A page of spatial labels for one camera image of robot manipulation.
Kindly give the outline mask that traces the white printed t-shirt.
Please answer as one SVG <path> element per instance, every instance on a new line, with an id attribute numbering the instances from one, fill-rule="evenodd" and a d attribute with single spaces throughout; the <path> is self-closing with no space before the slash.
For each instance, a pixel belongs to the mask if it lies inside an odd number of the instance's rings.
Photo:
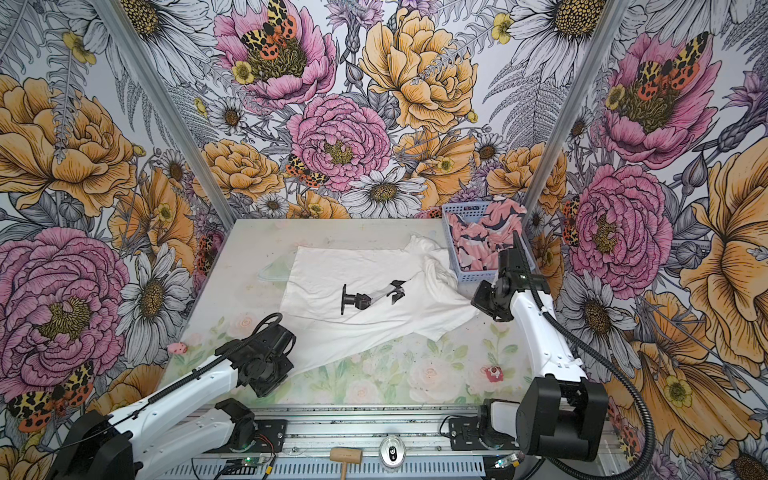
<path id="1" fill-rule="evenodd" d="M 280 311 L 294 374 L 410 334 L 436 341 L 477 314 L 448 250 L 420 236 L 394 250 L 299 248 Z"/>

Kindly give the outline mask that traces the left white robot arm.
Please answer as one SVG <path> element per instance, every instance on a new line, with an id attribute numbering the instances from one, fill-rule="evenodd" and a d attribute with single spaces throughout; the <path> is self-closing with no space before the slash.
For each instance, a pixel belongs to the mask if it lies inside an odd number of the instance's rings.
<path id="1" fill-rule="evenodd" d="M 262 320 L 246 338 L 231 340 L 190 373 L 111 413 L 91 411 L 70 427 L 50 479 L 155 479 L 220 448 L 245 451 L 261 441 L 254 413 L 230 397 L 239 387 L 265 397 L 293 367 L 296 337 L 281 314 Z"/>

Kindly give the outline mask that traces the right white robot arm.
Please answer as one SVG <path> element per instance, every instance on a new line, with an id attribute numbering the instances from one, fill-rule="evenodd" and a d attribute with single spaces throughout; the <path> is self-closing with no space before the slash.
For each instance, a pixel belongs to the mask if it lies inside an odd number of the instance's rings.
<path id="1" fill-rule="evenodd" d="M 557 329 L 547 281 L 530 270 L 525 243 L 500 252 L 494 283 L 482 281 L 472 305 L 492 320 L 518 326 L 533 378 L 519 402 L 486 400 L 479 438 L 490 448 L 513 445 L 526 455 L 593 461 L 608 408 L 605 389 L 587 379 L 582 361 Z"/>

